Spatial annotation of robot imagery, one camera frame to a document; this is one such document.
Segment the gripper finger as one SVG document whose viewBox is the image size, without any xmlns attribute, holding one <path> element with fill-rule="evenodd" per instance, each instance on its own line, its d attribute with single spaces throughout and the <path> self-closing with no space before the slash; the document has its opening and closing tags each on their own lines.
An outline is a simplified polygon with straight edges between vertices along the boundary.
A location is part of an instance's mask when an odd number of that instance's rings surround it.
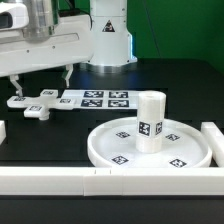
<svg viewBox="0 0 224 224">
<path fill-rule="evenodd" d="M 16 94 L 22 97 L 23 96 L 22 86 L 18 83 L 19 76 L 15 74 L 15 75 L 10 75 L 9 78 L 12 85 L 16 88 Z"/>
<path fill-rule="evenodd" d="M 73 73 L 73 65 L 68 64 L 65 66 L 65 71 L 62 74 L 62 78 L 65 80 L 66 87 L 70 86 L 70 77 Z"/>
</svg>

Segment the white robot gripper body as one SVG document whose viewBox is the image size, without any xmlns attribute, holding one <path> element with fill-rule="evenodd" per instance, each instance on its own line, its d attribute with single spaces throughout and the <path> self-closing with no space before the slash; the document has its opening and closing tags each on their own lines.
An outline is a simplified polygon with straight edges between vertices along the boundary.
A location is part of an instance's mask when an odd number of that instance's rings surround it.
<svg viewBox="0 0 224 224">
<path fill-rule="evenodd" d="M 62 17 L 46 40 L 27 40 L 21 30 L 0 31 L 0 77 L 85 62 L 93 56 L 88 15 Z"/>
</svg>

